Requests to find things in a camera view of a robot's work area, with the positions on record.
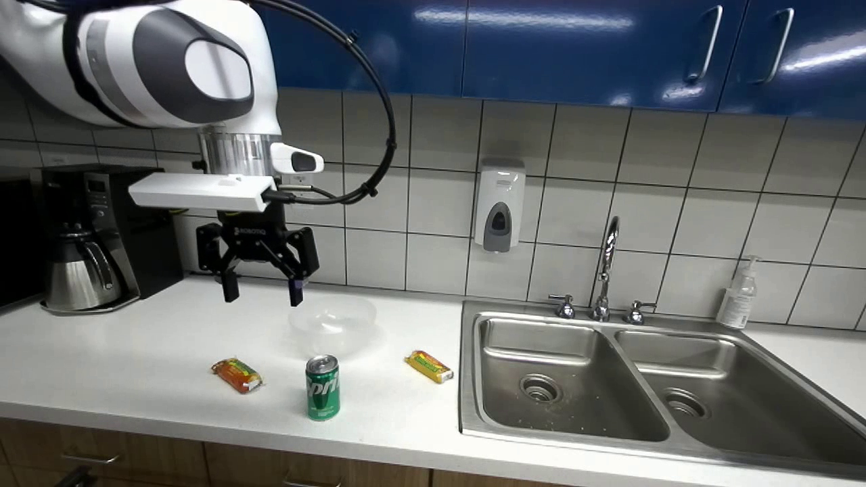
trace tile backsplash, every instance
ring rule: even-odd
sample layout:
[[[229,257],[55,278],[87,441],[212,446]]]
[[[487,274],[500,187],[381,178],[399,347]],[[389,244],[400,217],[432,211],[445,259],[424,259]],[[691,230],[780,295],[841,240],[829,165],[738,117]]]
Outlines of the tile backsplash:
[[[0,75],[0,167],[67,163],[190,171],[198,136],[70,122]],[[707,117],[583,105],[396,98],[400,148],[381,194],[350,209],[286,209],[311,225],[315,282],[499,301],[574,295],[587,302],[599,240],[619,217],[612,305],[658,301],[661,313],[711,317],[745,255],[758,255],[756,321],[866,331],[864,125]],[[284,138],[323,152],[330,191],[380,163],[377,98],[284,90]],[[519,245],[472,244],[477,167],[522,159]],[[177,217],[183,264],[209,211]],[[243,264],[277,275],[269,264]]]

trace kitchen counter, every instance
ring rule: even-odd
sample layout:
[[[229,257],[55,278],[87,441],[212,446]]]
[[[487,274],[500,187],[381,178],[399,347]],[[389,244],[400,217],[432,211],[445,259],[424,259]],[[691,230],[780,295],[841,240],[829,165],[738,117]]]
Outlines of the kitchen counter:
[[[472,439],[457,431],[457,382],[404,364],[427,348],[457,368],[459,302],[311,289],[307,302],[363,297],[377,341],[342,360],[343,410],[307,416],[304,337],[281,283],[243,282],[224,305],[212,278],[102,317],[51,317],[24,305],[0,317],[0,416],[167,439],[355,456],[561,483],[859,483],[768,467]],[[866,336],[756,328],[750,336],[866,416]],[[212,363],[242,358],[265,386],[236,394]]]

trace faucet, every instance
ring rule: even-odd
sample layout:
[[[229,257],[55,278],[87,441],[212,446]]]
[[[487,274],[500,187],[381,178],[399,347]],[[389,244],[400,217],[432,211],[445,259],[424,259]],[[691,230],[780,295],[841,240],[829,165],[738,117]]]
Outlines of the faucet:
[[[616,234],[619,234],[619,217],[612,220],[612,225],[607,228],[607,234],[602,240],[599,274],[595,274],[595,287],[593,287],[593,301],[591,301],[591,317],[599,321],[607,321],[612,317],[610,289],[612,289]]]

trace stainless steel sink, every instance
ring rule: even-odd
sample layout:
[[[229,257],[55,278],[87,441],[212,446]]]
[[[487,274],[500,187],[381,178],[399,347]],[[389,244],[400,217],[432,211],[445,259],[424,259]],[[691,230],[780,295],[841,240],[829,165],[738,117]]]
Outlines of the stainless steel sink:
[[[746,336],[464,309],[468,436],[866,478],[866,421]]]

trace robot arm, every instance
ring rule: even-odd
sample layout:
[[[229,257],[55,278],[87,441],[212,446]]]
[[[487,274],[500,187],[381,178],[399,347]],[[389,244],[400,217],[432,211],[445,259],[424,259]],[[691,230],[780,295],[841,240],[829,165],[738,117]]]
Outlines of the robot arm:
[[[308,228],[284,228],[284,203],[350,205],[377,194],[396,152],[396,129],[389,101],[350,36],[289,0],[265,2],[301,11],[301,19],[339,38],[384,102],[388,152],[380,171],[350,194],[298,197],[277,187],[281,178],[324,171],[324,159],[279,140],[270,44],[259,15],[242,0],[171,0],[93,14],[0,0],[0,55],[44,101],[77,119],[201,128],[209,172],[151,172],[129,187],[133,199],[155,209],[216,209],[219,225],[198,230],[198,248],[201,267],[219,275],[224,301],[238,297],[236,263],[265,259],[286,275],[298,305],[320,259]]]

